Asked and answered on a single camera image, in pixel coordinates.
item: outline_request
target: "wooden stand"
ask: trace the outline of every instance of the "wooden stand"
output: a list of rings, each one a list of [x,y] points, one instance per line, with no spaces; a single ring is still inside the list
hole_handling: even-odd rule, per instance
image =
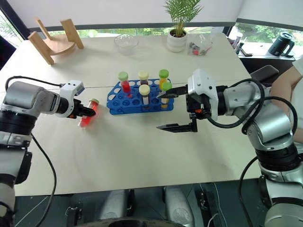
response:
[[[48,64],[53,65],[54,61],[51,58],[52,55],[58,55],[69,51],[71,48],[77,45],[79,49],[83,49],[83,43],[77,33],[75,25],[71,19],[61,20],[65,35],[50,36],[41,20],[35,18],[39,24],[46,39],[42,39],[37,32],[33,32],[28,39],[44,57]]]

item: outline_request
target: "red test tube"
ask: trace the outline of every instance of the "red test tube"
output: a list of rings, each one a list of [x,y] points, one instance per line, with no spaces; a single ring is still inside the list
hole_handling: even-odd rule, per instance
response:
[[[131,92],[131,88],[128,82],[128,74],[127,72],[120,72],[118,75],[118,79],[121,81],[121,87],[125,93]]]
[[[83,116],[83,117],[81,118],[80,123],[79,123],[79,126],[80,126],[81,128],[85,128],[86,126],[88,126],[88,125],[90,124],[90,122],[91,122],[94,118],[96,118],[96,116],[98,116],[98,114],[99,114],[99,101],[96,100],[96,99],[94,99],[94,98],[92,98],[92,99],[89,101],[88,108],[93,109],[93,110],[96,112],[96,114],[95,114],[94,116],[92,116],[92,117]]]

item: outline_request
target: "yellow liquid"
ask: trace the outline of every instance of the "yellow liquid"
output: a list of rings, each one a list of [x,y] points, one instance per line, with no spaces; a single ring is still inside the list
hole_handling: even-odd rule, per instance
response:
[[[163,83],[166,83],[167,82],[167,79],[165,78],[165,79],[163,79],[163,78],[160,78],[160,82],[159,82],[159,88],[160,88],[160,90],[162,90],[162,84]]]

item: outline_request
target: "red liquid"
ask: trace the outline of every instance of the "red liquid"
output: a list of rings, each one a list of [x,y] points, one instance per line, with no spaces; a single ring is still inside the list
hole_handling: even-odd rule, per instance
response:
[[[121,81],[121,86],[125,93],[131,92],[131,87],[129,86],[128,80]]]
[[[97,103],[91,102],[91,104],[88,107],[93,109],[96,112],[96,114],[92,117],[83,116],[81,118],[81,121],[80,121],[80,127],[81,128],[84,128],[84,127],[88,126],[89,123],[91,122],[91,120],[93,120],[99,114],[99,108],[98,108]]]

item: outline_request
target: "white flower pot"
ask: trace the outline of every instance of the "white flower pot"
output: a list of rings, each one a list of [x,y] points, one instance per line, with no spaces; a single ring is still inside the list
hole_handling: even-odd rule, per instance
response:
[[[170,34],[170,32],[167,36],[167,48],[171,52],[175,52],[175,53],[183,51],[186,46],[187,33],[185,33],[185,36],[179,38],[179,37],[173,37]]]

